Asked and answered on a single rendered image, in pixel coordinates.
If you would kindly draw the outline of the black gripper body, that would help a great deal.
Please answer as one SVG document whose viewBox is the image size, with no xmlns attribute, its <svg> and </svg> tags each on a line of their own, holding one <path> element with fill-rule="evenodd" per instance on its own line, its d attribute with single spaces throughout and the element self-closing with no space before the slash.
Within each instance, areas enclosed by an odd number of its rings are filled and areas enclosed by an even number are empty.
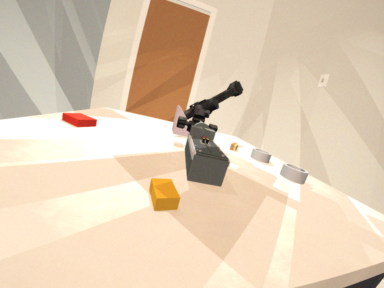
<svg viewBox="0 0 384 288">
<path fill-rule="evenodd" d="M 190 120 L 189 122 L 187 121 L 187 118 L 186 117 L 182 117 L 182 116 L 179 116 L 178 117 L 178 121 L 177 121 L 177 127 L 178 128 L 185 128 L 185 125 L 188 126 L 189 123 L 193 123 L 193 124 L 196 124 L 196 123 L 199 123 L 200 121 L 203 122 L 202 119 L 193 119 L 192 121 Z M 209 124 L 209 128 L 211 130 L 214 130 L 215 132 L 217 132 L 218 130 L 218 126 L 217 125 L 214 125 L 214 124 Z"/>
</svg>

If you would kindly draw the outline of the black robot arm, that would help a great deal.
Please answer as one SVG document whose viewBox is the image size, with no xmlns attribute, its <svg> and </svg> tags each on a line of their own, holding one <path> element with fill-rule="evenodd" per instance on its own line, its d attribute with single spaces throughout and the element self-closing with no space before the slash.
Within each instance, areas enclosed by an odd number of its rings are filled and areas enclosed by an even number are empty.
<svg viewBox="0 0 384 288">
<path fill-rule="evenodd" d="M 220 102 L 232 96 L 237 97 L 242 93 L 243 88 L 240 82 L 236 80 L 230 83 L 229 87 L 224 92 L 217 94 L 210 99 L 205 99 L 190 105 L 190 108 L 184 111 L 183 113 L 185 114 L 187 119 L 190 119 L 192 117 L 192 120 L 197 118 L 202 119 L 203 122 L 205 122 L 205 118 L 209 118 L 209 115 L 212 113 L 212 111 L 219 108 Z"/>
</svg>

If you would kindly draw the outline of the grey short cylinder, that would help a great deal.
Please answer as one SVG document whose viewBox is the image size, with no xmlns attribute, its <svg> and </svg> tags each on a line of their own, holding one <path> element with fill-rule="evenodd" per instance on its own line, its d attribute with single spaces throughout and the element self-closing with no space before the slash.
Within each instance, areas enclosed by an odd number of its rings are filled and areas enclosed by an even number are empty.
<svg viewBox="0 0 384 288">
<path fill-rule="evenodd" d="M 309 172 L 305 169 L 289 163 L 284 163 L 280 172 L 280 175 L 284 178 L 299 184 L 305 183 L 308 174 Z"/>
<path fill-rule="evenodd" d="M 250 157 L 263 163 L 269 163 L 270 158 L 271 158 L 271 153 L 258 149 L 258 148 L 253 148 Z"/>
</svg>

